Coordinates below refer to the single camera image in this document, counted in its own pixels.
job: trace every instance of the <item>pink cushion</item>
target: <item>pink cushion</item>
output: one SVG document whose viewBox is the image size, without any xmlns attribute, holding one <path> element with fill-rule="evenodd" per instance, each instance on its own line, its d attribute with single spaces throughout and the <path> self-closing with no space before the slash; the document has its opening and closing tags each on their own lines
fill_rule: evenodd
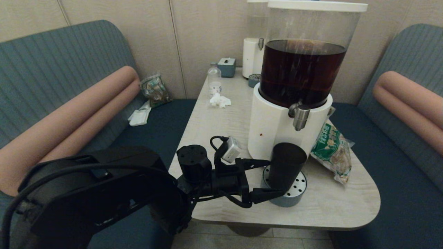
<svg viewBox="0 0 443 249">
<path fill-rule="evenodd" d="M 16 195 L 38 162 L 78 153 L 139 92 L 136 71 L 124 66 L 74 97 L 0 149 L 0 190 Z"/>
<path fill-rule="evenodd" d="M 389 71 L 373 89 L 374 98 L 443 156 L 443 98 Z"/>
</svg>

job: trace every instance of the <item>snack bag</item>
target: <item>snack bag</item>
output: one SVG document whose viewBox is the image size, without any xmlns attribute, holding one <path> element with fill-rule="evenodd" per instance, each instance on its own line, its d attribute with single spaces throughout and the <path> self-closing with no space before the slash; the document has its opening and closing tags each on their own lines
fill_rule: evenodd
<svg viewBox="0 0 443 249">
<path fill-rule="evenodd" d="M 163 85 L 160 74 L 155 74 L 142 80 L 140 82 L 140 89 L 143 95 L 151 102 L 152 108 L 172 101 Z"/>
<path fill-rule="evenodd" d="M 351 155 L 348 141 L 332 125 L 325 124 L 311 156 L 334 172 L 334 179 L 341 184 L 348 182 L 351 171 Z"/>
</svg>

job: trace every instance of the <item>transparent tank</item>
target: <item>transparent tank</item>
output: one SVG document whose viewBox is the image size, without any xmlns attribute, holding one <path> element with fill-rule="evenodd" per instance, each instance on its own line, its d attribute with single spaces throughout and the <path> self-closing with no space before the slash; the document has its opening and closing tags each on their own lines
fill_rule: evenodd
<svg viewBox="0 0 443 249">
<path fill-rule="evenodd" d="M 367 4 L 269 0 L 260 94 L 290 107 L 322 106 Z"/>
<path fill-rule="evenodd" d="M 265 38 L 268 15 L 268 0 L 248 0 L 247 38 Z"/>
</svg>

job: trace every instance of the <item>tissue box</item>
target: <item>tissue box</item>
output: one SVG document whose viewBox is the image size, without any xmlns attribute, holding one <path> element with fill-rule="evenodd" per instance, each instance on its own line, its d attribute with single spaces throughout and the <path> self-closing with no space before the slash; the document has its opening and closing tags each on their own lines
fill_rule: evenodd
<svg viewBox="0 0 443 249">
<path fill-rule="evenodd" d="M 233 58 L 221 58 L 217 64 L 221 71 L 221 76 L 225 78 L 232 78 L 235 74 L 235 59 Z"/>
</svg>

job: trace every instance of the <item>tissue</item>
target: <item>tissue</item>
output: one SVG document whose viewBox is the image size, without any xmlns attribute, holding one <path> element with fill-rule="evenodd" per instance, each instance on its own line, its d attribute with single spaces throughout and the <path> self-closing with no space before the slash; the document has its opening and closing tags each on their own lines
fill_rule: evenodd
<svg viewBox="0 0 443 249">
<path fill-rule="evenodd" d="M 150 111 L 151 105 L 149 101 L 147 101 L 131 114 L 131 116 L 128 118 L 129 125 L 138 126 L 147 124 Z"/>
<path fill-rule="evenodd" d="M 220 108 L 224 108 L 227 105 L 231 105 L 231 100 L 221 96 L 219 93 L 215 93 L 214 96 L 209 100 L 212 106 L 219 106 Z"/>
</svg>

